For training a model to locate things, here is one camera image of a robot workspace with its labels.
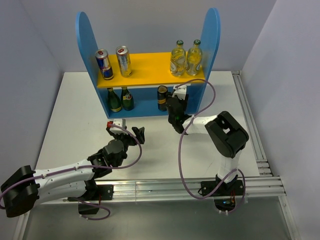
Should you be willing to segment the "black yellow can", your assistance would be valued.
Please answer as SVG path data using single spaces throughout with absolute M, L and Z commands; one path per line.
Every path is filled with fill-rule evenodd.
M 168 88 L 165 85 L 160 85 L 157 88 L 157 107 L 160 111 L 166 111 Z

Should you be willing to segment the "clear bottle green cap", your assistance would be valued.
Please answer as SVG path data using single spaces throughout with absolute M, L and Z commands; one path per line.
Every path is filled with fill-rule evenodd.
M 170 55 L 170 72 L 173 76 L 182 76 L 186 67 L 186 51 L 184 50 L 184 42 L 182 40 L 176 41 L 176 47 L 171 51 Z

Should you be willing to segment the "clear yellow glass bottle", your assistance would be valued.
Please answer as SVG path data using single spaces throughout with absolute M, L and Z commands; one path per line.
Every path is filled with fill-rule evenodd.
M 203 51 L 200 48 L 201 41 L 195 39 L 193 46 L 187 52 L 186 58 L 186 73 L 190 76 L 198 74 L 202 62 Z

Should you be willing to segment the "blue silver Red Bull can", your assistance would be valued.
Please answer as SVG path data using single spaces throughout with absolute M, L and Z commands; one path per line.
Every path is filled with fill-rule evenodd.
M 97 61 L 99 70 L 102 77 L 105 80 L 110 80 L 113 78 L 114 73 L 109 60 L 109 54 L 105 49 L 98 49 L 95 53 L 95 59 Z

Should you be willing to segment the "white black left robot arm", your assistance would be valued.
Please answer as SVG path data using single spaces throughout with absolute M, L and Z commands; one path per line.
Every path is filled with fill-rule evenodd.
M 106 128 L 113 137 L 97 153 L 76 163 L 52 169 L 20 167 L 0 187 L 0 205 L 7 217 L 14 218 L 30 211 L 34 206 L 62 198 L 84 203 L 96 197 L 100 179 L 113 170 L 124 169 L 123 160 L 128 157 L 130 146 L 141 147 L 145 143 L 145 128 L 111 124 Z

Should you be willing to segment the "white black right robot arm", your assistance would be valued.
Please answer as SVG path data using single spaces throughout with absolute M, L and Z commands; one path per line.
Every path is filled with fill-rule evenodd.
M 222 195 L 229 194 L 234 188 L 238 175 L 230 173 L 238 168 L 242 150 L 249 141 L 247 131 L 228 112 L 213 116 L 191 116 L 185 113 L 186 99 L 179 99 L 176 95 L 168 93 L 166 108 L 168 122 L 174 130 L 184 135 L 205 134 L 210 136 L 217 151 L 221 154 L 220 168 L 216 175 L 216 189 Z

